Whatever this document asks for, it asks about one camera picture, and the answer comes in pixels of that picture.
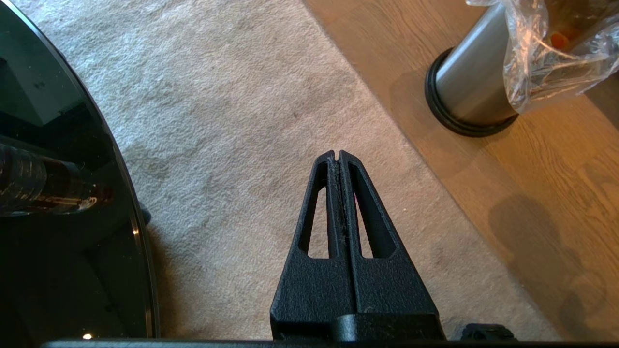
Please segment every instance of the plastic bag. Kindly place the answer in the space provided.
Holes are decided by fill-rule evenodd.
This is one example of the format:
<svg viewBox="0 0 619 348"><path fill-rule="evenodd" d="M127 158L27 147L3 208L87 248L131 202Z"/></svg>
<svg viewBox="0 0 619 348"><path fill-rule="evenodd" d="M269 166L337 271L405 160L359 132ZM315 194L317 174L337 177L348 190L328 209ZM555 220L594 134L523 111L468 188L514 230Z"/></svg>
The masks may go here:
<svg viewBox="0 0 619 348"><path fill-rule="evenodd" d="M505 92L518 113L579 95L619 69L619 0L467 0L505 7Z"/></svg>

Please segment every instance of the wooden floor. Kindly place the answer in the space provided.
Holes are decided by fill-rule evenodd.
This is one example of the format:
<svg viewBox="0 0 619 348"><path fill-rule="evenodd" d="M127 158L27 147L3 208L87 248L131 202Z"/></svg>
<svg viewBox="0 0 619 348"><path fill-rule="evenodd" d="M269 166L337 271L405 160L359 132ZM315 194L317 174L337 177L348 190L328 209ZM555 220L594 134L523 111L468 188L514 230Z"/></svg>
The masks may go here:
<svg viewBox="0 0 619 348"><path fill-rule="evenodd" d="M559 333L619 340L618 77L502 134L461 137L431 115L423 80L483 9L464 0L305 3Z"/></svg>

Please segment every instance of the stainless steel trash can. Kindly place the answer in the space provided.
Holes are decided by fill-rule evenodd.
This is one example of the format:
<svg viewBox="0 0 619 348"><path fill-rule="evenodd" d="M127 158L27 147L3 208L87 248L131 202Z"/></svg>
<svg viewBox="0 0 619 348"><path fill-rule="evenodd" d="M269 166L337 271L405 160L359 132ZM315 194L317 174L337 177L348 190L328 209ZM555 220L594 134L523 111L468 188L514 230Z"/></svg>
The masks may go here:
<svg viewBox="0 0 619 348"><path fill-rule="evenodd" d="M455 48L438 56L426 75L425 95L434 116L450 130L483 137L518 116L503 85L509 40L505 8L490 7Z"/></svg>

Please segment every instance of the glass tabletop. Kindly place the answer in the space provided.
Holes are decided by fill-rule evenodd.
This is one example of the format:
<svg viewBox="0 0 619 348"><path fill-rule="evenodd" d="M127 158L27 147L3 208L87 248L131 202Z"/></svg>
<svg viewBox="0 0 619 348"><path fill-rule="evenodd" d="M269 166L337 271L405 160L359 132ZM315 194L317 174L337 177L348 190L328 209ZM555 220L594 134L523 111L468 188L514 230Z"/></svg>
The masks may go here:
<svg viewBox="0 0 619 348"><path fill-rule="evenodd" d="M0 0L0 346L157 337L145 233L97 106Z"/></svg>

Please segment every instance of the black plastic part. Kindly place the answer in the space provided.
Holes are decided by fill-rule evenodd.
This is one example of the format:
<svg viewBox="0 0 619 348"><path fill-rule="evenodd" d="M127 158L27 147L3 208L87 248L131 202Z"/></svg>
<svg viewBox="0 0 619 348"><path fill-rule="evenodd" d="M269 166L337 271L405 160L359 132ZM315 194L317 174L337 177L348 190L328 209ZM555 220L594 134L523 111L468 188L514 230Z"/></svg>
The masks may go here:
<svg viewBox="0 0 619 348"><path fill-rule="evenodd" d="M438 317L432 314L356 313L337 318L331 324L337 342L405 342L445 339Z"/></svg>
<svg viewBox="0 0 619 348"><path fill-rule="evenodd" d="M355 312L342 226L339 171L330 151L316 159L297 230L271 305L274 339L328 339L334 318ZM318 192L326 187L329 259L308 253Z"/></svg>
<svg viewBox="0 0 619 348"><path fill-rule="evenodd" d="M312 259L316 198L325 186L329 259ZM371 259L361 255L355 198ZM444 339L438 310L369 175L347 152L336 161L329 151L314 163L271 306L271 330L274 339Z"/></svg>
<svg viewBox="0 0 619 348"><path fill-rule="evenodd" d="M518 341L503 325L468 324L462 330L461 341Z"/></svg>
<svg viewBox="0 0 619 348"><path fill-rule="evenodd" d="M449 110L443 105L438 95L438 91L436 89L436 73L441 68L443 61L447 58L447 56L449 56L451 50L452 48L441 53L436 58L436 60L434 60L434 62L428 69L428 73L426 74L426 102L428 103L428 106L430 107L430 110L432 111L436 119L450 131L469 137L491 136L504 130L505 128L509 127L509 125L514 123L516 118L518 118L518 114L508 118L500 124L495 124L492 126L477 126L474 124L459 121L454 115L449 112Z"/></svg>
<svg viewBox="0 0 619 348"><path fill-rule="evenodd" d="M142 218L144 219L144 225L148 225L152 219L152 215L150 214L150 211L142 204L142 202L139 202L139 204L140 210L142 211Z"/></svg>

